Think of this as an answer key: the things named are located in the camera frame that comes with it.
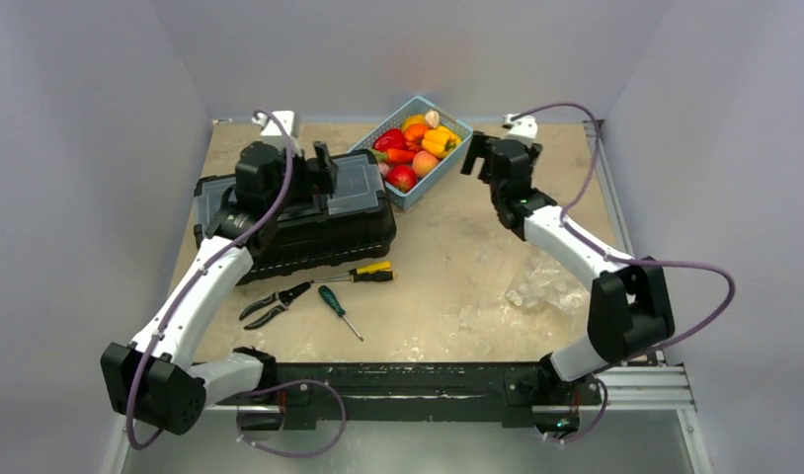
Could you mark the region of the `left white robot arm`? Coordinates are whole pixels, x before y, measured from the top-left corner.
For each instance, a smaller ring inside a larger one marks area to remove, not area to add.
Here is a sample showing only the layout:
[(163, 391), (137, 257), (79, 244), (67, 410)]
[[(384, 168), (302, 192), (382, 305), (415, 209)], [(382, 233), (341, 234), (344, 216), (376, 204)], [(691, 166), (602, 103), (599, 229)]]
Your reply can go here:
[(234, 396), (264, 404), (283, 389), (275, 359), (262, 351), (239, 348), (216, 362), (196, 364), (203, 334), (232, 288), (255, 258), (271, 245), (284, 205), (296, 189), (304, 162), (292, 139), (283, 146), (254, 142), (237, 164), (237, 185), (251, 195), (238, 199), (231, 220), (248, 215), (251, 225), (232, 235), (218, 229), (204, 239), (192, 265), (158, 313), (125, 344), (111, 343), (100, 365), (112, 407), (124, 417), (128, 441), (143, 449), (134, 426), (142, 422), (156, 435), (183, 435), (204, 408)]

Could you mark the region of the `light blue plastic basket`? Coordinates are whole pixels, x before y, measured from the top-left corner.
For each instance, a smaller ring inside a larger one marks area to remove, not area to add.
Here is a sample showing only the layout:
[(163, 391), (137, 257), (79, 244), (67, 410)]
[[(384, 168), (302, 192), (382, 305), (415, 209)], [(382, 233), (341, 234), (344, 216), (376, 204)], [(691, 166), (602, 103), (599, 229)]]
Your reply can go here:
[(352, 145), (349, 149), (350, 152), (360, 149), (368, 149), (374, 140), (383, 132), (390, 128), (402, 125), (404, 119), (409, 116), (423, 114), (429, 112), (430, 110), (437, 111), (441, 115), (441, 124), (444, 124), (452, 132), (455, 132), (461, 138), (461, 140), (457, 148), (443, 158), (436, 169), (425, 178), (421, 179), (410, 191), (403, 193), (398, 191), (396, 188), (393, 188), (391, 185), (385, 186), (390, 202), (402, 210), (406, 210), (411, 207), (447, 172), (449, 172), (458, 161), (466, 156), (471, 143), (473, 128), (461, 119), (447, 113), (443, 108), (437, 106), (425, 97), (414, 96), (374, 129), (372, 129), (370, 133), (365, 135), (360, 141)]

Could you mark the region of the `red apple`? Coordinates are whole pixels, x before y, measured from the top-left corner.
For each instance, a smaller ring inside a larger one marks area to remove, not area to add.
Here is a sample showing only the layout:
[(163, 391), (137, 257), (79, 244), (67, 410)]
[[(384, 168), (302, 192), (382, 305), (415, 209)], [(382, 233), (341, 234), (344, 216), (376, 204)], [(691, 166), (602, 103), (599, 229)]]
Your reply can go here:
[(385, 175), (385, 183), (402, 194), (409, 193), (418, 182), (419, 177), (407, 165), (395, 166)]

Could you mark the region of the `small orange pumpkin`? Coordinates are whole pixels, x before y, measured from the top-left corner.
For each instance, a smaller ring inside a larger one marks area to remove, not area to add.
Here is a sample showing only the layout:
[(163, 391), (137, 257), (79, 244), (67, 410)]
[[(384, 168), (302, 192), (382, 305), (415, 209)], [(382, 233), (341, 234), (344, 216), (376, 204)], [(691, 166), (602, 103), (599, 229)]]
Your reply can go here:
[(421, 151), (423, 149), (422, 140), (425, 134), (430, 130), (431, 128), (423, 122), (413, 123), (407, 126), (403, 130), (406, 148), (413, 152)]

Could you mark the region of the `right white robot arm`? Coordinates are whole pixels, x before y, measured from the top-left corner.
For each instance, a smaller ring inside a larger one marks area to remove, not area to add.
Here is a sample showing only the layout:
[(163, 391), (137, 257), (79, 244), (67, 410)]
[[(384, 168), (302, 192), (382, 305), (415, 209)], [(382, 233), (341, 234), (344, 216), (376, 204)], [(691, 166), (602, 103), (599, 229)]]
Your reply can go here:
[(540, 361), (539, 392), (560, 402), (577, 380), (668, 340), (676, 327), (666, 278), (653, 261), (633, 264), (591, 234), (578, 237), (580, 226), (566, 222), (562, 206), (532, 186), (541, 150), (538, 143), (476, 131), (461, 172), (470, 174), (481, 160), (478, 178), (488, 185), (501, 224), (546, 252), (590, 294), (585, 334)]

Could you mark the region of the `peach fruit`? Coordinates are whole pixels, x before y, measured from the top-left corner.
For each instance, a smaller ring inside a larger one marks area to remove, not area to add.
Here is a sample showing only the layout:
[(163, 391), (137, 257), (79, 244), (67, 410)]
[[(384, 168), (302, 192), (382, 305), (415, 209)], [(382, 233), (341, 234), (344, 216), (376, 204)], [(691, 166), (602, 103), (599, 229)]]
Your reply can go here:
[(410, 165), (419, 179), (428, 176), (441, 162), (439, 158), (426, 150), (418, 152)]

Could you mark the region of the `white garlic bulb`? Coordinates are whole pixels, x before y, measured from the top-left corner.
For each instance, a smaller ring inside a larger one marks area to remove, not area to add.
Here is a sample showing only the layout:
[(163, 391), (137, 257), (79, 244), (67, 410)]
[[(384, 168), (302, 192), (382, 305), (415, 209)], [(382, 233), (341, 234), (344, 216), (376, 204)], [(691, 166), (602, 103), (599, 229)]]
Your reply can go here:
[(424, 124), (430, 129), (436, 129), (441, 125), (441, 115), (437, 110), (431, 109), (423, 114)]

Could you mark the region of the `yellow bell pepper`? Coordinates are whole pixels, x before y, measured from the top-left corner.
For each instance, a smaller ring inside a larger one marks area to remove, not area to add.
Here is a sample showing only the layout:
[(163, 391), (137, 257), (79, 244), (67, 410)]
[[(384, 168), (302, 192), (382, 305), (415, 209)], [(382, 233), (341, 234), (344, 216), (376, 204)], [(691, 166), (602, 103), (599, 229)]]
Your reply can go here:
[(452, 153), (460, 144), (461, 139), (450, 129), (440, 126), (426, 131), (420, 142), (424, 151), (438, 159), (443, 159)]

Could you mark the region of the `purple onion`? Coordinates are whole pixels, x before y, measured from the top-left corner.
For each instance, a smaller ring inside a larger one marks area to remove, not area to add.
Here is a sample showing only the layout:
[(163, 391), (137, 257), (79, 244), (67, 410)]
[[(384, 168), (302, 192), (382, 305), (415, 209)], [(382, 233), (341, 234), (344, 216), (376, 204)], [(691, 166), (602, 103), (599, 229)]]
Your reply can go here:
[(377, 166), (382, 177), (385, 177), (391, 170), (391, 167), (385, 162), (379, 162)]

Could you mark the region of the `clear zip top bag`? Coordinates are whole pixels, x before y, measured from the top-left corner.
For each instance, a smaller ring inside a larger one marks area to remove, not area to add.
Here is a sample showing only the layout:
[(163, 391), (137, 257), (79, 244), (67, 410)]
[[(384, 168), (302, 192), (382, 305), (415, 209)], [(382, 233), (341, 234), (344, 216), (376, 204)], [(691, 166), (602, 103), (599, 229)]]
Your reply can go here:
[(589, 295), (585, 287), (561, 264), (546, 255), (521, 264), (499, 297), (506, 308), (524, 313), (552, 310), (566, 318), (587, 316)]

